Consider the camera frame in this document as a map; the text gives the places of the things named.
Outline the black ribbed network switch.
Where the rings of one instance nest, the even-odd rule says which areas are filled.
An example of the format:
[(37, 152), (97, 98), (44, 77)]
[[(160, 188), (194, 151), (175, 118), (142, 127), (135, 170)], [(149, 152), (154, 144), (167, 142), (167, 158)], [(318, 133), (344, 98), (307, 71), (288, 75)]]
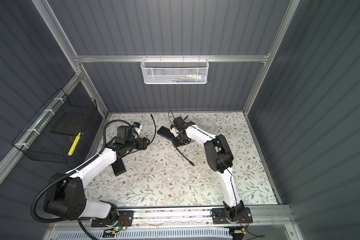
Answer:
[(170, 129), (164, 127), (164, 126), (161, 126), (159, 128), (159, 130), (157, 131), (157, 134), (159, 136), (162, 136), (163, 138), (165, 139), (168, 139), (168, 140), (172, 140), (172, 138), (174, 137), (174, 135), (172, 134), (172, 132), (170, 131)]

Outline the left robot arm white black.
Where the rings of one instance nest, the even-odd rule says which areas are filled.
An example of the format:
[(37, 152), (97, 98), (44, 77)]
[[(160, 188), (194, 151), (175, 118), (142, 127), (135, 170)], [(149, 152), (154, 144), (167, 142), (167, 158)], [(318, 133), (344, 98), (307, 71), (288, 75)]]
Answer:
[(103, 146), (90, 159), (65, 174), (55, 174), (31, 204), (31, 217), (40, 223), (82, 221), (91, 218), (115, 224), (119, 220), (117, 206), (104, 201), (89, 200), (85, 190), (106, 167), (112, 166), (115, 175), (126, 171), (122, 158), (134, 150), (146, 150), (151, 140), (140, 137), (142, 125), (120, 120), (115, 137), (107, 141), (103, 129)]

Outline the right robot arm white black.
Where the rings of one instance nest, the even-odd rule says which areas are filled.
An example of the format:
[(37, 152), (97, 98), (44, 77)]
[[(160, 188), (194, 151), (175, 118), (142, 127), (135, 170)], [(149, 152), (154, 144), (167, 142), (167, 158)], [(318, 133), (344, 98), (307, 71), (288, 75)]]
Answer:
[(239, 197), (235, 183), (234, 156), (226, 138), (223, 135), (210, 134), (194, 122), (186, 122), (182, 117), (173, 120), (170, 132), (176, 148), (190, 143), (191, 140), (204, 147), (207, 163), (211, 170), (217, 173), (222, 186), (226, 218), (230, 222), (238, 221), (245, 205)]

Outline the yellow marker pen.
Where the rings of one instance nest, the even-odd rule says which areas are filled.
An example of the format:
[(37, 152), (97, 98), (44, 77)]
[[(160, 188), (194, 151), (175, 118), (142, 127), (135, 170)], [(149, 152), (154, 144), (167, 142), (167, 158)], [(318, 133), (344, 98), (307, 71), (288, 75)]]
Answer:
[(78, 143), (79, 143), (79, 141), (80, 141), (80, 139), (81, 139), (81, 136), (82, 136), (82, 133), (79, 132), (79, 133), (77, 134), (77, 136), (75, 137), (75, 139), (74, 139), (74, 141), (73, 141), (73, 143), (72, 143), (72, 145), (71, 145), (71, 148), (70, 148), (69, 151), (68, 151), (68, 156), (72, 156), (73, 153), (75, 152), (75, 149), (76, 149), (76, 147), (77, 147), (77, 145), (78, 145)]

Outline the black foam pad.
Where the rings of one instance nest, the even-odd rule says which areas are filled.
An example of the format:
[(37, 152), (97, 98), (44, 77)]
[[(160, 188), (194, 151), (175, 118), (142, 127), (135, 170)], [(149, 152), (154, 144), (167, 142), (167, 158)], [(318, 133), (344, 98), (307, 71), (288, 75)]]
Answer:
[(51, 133), (76, 136), (87, 125), (88, 119), (85, 115), (75, 113), (64, 113), (54, 124)]

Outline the markers in white basket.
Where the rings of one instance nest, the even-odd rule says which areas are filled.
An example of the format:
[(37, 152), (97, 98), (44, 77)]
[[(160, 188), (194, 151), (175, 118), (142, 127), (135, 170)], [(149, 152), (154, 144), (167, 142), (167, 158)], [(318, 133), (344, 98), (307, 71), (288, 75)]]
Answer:
[(181, 75), (174, 76), (169, 79), (166, 79), (170, 83), (180, 83), (180, 84), (205, 84), (207, 82), (207, 76), (205, 75)]

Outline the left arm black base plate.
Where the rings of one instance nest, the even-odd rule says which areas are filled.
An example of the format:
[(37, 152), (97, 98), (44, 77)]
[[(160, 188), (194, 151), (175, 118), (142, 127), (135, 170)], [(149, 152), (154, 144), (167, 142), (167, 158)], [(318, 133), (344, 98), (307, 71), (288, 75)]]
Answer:
[(130, 227), (134, 219), (134, 211), (116, 211), (105, 219), (95, 218), (92, 220), (92, 228), (102, 227)]

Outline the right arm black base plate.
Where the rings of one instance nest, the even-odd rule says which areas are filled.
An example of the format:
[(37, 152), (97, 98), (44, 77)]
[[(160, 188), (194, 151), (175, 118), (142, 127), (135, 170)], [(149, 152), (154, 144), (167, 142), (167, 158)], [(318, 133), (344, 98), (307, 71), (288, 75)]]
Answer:
[(215, 225), (221, 224), (251, 224), (253, 223), (253, 217), (250, 209), (244, 207), (243, 210), (233, 210), (232, 213), (228, 213), (225, 208), (213, 208), (210, 210), (210, 215)]

